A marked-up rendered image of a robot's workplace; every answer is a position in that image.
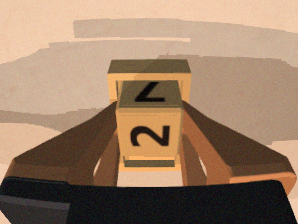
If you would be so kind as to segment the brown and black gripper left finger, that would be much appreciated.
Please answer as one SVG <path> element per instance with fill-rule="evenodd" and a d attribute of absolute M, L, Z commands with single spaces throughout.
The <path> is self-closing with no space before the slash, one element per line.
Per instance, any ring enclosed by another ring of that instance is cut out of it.
<path fill-rule="evenodd" d="M 120 146 L 116 105 L 114 101 L 91 119 L 14 157 L 4 178 L 15 176 L 66 181 L 71 185 L 117 186 Z"/>

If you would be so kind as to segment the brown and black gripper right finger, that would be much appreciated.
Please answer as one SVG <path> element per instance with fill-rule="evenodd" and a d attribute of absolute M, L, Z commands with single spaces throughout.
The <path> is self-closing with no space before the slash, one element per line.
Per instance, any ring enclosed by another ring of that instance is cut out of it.
<path fill-rule="evenodd" d="M 297 176 L 286 156 L 182 103 L 179 156 L 183 186 L 278 180 L 289 195 Z"/>

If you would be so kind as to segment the tan number cube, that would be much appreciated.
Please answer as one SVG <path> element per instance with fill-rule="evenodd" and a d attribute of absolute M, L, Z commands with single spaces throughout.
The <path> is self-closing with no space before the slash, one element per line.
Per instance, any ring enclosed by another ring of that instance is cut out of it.
<path fill-rule="evenodd" d="M 183 123 L 178 80 L 123 80 L 116 105 L 122 156 L 177 156 Z"/>

